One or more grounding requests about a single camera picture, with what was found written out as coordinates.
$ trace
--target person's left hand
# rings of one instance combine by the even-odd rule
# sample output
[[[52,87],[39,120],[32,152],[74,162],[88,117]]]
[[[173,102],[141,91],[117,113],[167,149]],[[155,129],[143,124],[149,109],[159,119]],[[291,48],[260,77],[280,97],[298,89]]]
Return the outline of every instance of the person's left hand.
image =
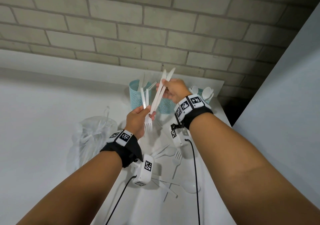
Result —
[[[137,139],[140,139],[144,135],[144,120],[146,115],[150,112],[151,106],[147,106],[143,109],[143,106],[137,107],[127,115],[127,123],[124,128],[130,131]],[[155,112],[149,114],[149,117],[154,121]]]

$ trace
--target hand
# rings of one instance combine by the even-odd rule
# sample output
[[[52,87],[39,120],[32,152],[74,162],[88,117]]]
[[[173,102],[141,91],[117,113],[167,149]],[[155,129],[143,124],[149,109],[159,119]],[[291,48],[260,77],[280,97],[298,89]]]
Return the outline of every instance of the hand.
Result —
[[[144,120],[146,115],[150,112],[151,106],[147,106],[143,109],[143,106],[137,107],[127,115],[127,123],[124,128],[130,131],[137,139],[140,139],[144,135]],[[154,121],[155,112],[149,114],[149,117]]]
[[[170,81],[162,80],[162,83],[167,89],[163,94],[164,98],[171,99],[174,103],[180,102],[186,96],[191,95],[186,84],[181,79],[171,79]]]

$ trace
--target wristband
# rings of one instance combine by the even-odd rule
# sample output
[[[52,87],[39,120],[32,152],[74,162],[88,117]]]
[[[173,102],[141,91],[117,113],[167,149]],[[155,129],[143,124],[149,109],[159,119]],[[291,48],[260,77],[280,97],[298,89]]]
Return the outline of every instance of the wristband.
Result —
[[[186,96],[174,108],[178,124],[189,129],[191,122],[200,114],[212,113],[211,107],[197,94]]]
[[[122,160],[122,167],[140,159],[143,162],[142,151],[137,138],[127,130],[119,130],[106,140],[101,151],[115,151]]]

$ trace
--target brick wall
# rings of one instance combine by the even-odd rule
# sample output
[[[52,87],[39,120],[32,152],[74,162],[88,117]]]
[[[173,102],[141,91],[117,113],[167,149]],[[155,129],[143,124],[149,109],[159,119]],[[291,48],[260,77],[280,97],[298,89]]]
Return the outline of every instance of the brick wall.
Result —
[[[319,0],[0,0],[0,48],[225,81],[250,99]]]

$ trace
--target person's right hand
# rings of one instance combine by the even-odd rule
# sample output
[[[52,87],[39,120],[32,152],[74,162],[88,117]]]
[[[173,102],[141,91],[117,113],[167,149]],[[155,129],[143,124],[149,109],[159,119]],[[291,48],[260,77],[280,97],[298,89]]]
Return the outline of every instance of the person's right hand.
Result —
[[[163,79],[162,83],[165,87],[167,87],[163,97],[171,99],[174,103],[178,103],[186,96],[192,94],[189,92],[186,84],[181,79],[171,79],[169,82]]]

